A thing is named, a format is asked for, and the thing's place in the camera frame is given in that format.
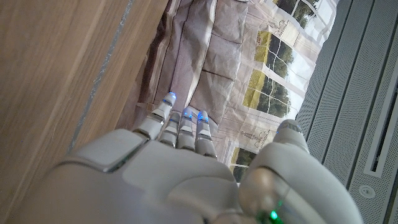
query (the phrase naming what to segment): wooden wall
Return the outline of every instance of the wooden wall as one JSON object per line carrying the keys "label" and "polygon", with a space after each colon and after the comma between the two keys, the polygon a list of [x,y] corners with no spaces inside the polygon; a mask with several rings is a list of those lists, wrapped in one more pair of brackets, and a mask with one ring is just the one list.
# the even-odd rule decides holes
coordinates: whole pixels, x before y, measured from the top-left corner
{"label": "wooden wall", "polygon": [[[132,2],[75,146],[114,129],[167,0]],[[0,223],[67,153],[128,3],[0,2]]]}

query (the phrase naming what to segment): gap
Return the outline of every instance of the gap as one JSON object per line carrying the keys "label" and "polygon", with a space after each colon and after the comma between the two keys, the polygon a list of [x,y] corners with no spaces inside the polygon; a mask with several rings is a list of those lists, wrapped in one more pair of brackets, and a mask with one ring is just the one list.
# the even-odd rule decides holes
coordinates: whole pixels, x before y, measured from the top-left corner
{"label": "gap", "polygon": [[383,148],[383,145],[384,145],[384,140],[386,138],[387,129],[389,127],[389,123],[391,120],[392,110],[394,109],[394,105],[395,105],[395,102],[397,99],[397,93],[398,93],[397,91],[398,91],[398,86],[396,85],[396,88],[392,95],[392,99],[391,99],[390,106],[388,109],[387,117],[386,117],[386,120],[384,121],[384,126],[383,126],[383,130],[382,130],[382,133],[380,136],[379,144],[377,145],[377,152],[374,155],[374,159],[373,159],[373,163],[372,163],[372,167],[371,167],[371,171],[373,171],[373,172],[376,171],[377,165],[379,164],[381,149]]}
{"label": "gap", "polygon": [[81,127],[83,126],[83,123],[85,122],[86,116],[88,114],[88,110],[90,109],[90,106],[91,106],[91,103],[93,102],[95,93],[97,92],[97,89],[100,86],[102,77],[105,75],[106,67],[108,66],[108,63],[109,63],[109,61],[111,59],[113,50],[114,50],[114,48],[116,46],[116,42],[118,41],[120,33],[122,32],[122,29],[123,29],[123,26],[124,26],[124,22],[126,21],[127,15],[130,12],[130,9],[131,9],[131,6],[132,6],[133,2],[134,2],[134,0],[129,0],[129,2],[128,2],[127,6],[126,6],[126,9],[124,10],[123,16],[122,16],[121,21],[119,23],[119,26],[116,29],[116,33],[113,36],[111,45],[109,46],[108,52],[105,55],[104,62],[102,64],[102,66],[101,66],[101,70],[100,70],[98,76],[94,80],[94,85],[93,85],[93,88],[91,89],[90,96],[88,97],[88,100],[86,102],[85,108],[83,109],[83,112],[82,112],[82,114],[80,116],[79,122],[77,123],[77,127],[75,129],[75,132],[73,133],[72,140],[70,141],[70,144],[69,144],[68,149],[67,149],[67,154],[72,151],[73,147],[75,147],[75,143],[76,143],[77,137],[78,137],[78,135],[80,133]]}

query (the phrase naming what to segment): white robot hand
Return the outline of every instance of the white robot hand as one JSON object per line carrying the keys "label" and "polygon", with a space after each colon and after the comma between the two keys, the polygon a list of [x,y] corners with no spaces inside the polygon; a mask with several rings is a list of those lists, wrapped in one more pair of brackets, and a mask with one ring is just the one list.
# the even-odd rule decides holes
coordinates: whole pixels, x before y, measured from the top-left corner
{"label": "white robot hand", "polygon": [[11,223],[362,223],[343,185],[308,152],[298,124],[281,123],[240,187],[216,160],[208,115],[172,113],[168,93],[133,132],[114,130],[69,154]]}

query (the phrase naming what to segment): ventilation slot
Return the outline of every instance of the ventilation slot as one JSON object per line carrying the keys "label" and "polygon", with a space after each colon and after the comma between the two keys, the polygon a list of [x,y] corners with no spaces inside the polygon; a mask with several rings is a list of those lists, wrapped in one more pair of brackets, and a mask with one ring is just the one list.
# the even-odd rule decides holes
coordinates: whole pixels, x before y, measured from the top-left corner
{"label": "ventilation slot", "polygon": [[375,135],[373,137],[371,150],[366,161],[364,173],[378,178],[381,174],[386,162],[388,150],[394,133],[395,125],[398,119],[398,71],[394,70],[391,78],[389,89],[386,92],[386,98],[379,117],[379,122],[376,127]]}
{"label": "ventilation slot", "polygon": [[396,87],[396,89],[394,91],[394,95],[393,95],[392,100],[391,100],[390,108],[389,108],[389,111],[388,111],[388,114],[387,114],[387,117],[386,117],[386,122],[384,123],[384,128],[383,128],[383,131],[381,133],[379,146],[377,147],[377,153],[375,154],[375,157],[374,157],[374,160],[373,160],[373,165],[372,165],[372,169],[371,169],[373,172],[376,171],[377,165],[379,164],[381,150],[382,150],[383,145],[384,145],[384,140],[386,139],[386,134],[387,134],[387,130],[388,130],[388,127],[389,127],[390,120],[391,120],[392,111],[394,110],[394,105],[395,105],[396,99],[397,99],[397,91],[398,91],[398,89]]}

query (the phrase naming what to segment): gray metal panel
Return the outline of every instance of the gray metal panel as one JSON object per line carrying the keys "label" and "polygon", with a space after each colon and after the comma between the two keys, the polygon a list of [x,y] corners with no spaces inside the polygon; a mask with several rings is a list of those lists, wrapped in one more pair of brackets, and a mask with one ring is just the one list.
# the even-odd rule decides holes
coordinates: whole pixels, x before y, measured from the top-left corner
{"label": "gray metal panel", "polygon": [[354,0],[346,20],[326,85],[323,89],[307,144],[320,162],[325,157],[347,83],[372,10],[373,0]]}
{"label": "gray metal panel", "polygon": [[[365,164],[368,159],[369,152],[373,141],[373,136],[376,132],[376,126],[381,115],[386,92],[390,85],[390,80],[393,77],[393,72],[398,72],[396,62],[398,59],[398,36],[395,36],[391,46],[390,54],[387,59],[386,67],[384,69],[383,77],[377,92],[376,100],[374,102],[373,110],[369,119],[366,134],[364,136],[361,151],[358,156],[355,171],[349,192],[357,203],[359,210],[362,213],[364,220],[368,223],[382,223],[384,215],[386,214],[387,206],[391,196],[392,185],[396,177],[398,166],[398,125],[395,125],[395,131],[392,135],[392,141],[389,145],[389,151],[384,164],[384,169],[381,178],[364,173]],[[362,185],[370,186],[374,189],[376,195],[373,198],[366,198],[359,192]]]}
{"label": "gray metal panel", "polygon": [[333,62],[351,3],[351,0],[341,0],[337,5],[335,23],[328,40],[323,44],[322,50],[318,56],[317,66],[315,67],[310,79],[310,84],[305,94],[303,105],[297,115],[297,122],[302,128],[305,138],[307,138],[308,132],[311,128],[312,120],[315,116],[318,102],[322,95],[323,84],[326,82],[328,77],[329,69]]}
{"label": "gray metal panel", "polygon": [[363,140],[369,110],[395,32],[397,15],[397,1],[377,0],[374,3],[326,154],[325,167],[345,185],[349,183]]}
{"label": "gray metal panel", "polygon": [[390,220],[388,224],[398,224],[398,194],[394,200],[394,206],[392,208]]}

